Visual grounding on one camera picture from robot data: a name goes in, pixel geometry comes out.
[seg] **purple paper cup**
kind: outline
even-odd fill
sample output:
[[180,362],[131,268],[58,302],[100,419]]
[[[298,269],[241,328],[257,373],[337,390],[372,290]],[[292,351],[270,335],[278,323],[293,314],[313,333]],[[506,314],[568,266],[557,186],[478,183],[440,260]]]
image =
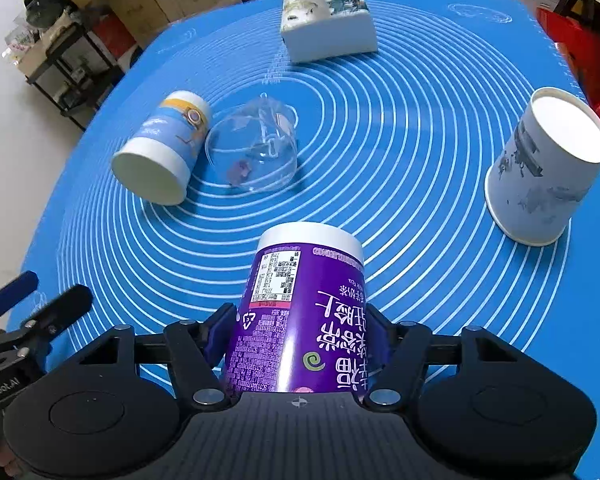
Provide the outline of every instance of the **purple paper cup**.
[[224,362],[231,394],[363,394],[362,245],[337,227],[280,224],[260,237]]

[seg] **transparent cup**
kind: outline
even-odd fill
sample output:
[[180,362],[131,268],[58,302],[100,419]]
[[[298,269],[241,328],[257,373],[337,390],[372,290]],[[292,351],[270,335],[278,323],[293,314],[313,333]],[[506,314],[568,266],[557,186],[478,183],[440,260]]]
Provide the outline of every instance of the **transparent cup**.
[[254,192],[279,189],[298,170],[295,122],[290,107],[263,94],[211,128],[206,157],[218,177],[232,187]]

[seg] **blue and white cup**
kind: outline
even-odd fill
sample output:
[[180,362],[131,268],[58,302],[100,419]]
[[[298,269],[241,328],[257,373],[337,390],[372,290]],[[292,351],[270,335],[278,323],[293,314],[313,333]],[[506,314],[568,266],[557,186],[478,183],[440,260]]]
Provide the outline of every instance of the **blue and white cup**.
[[576,96],[541,88],[489,168],[489,212],[512,240],[555,242],[600,172],[600,118]]
[[169,94],[113,155],[114,175],[149,202],[183,202],[211,118],[211,108],[199,95],[183,90]]

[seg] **white wall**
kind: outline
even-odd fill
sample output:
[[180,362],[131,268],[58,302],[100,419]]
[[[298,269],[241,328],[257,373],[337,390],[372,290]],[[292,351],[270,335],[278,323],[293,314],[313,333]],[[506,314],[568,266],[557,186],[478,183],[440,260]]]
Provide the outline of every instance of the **white wall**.
[[[22,0],[0,0],[0,54]],[[80,130],[0,57],[0,286],[15,277]]]

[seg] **tissue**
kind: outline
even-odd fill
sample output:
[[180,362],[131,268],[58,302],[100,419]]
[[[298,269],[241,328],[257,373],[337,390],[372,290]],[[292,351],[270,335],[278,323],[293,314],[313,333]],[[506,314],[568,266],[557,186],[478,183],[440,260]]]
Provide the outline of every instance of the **tissue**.
[[280,34],[293,63],[378,50],[364,0],[284,0]]

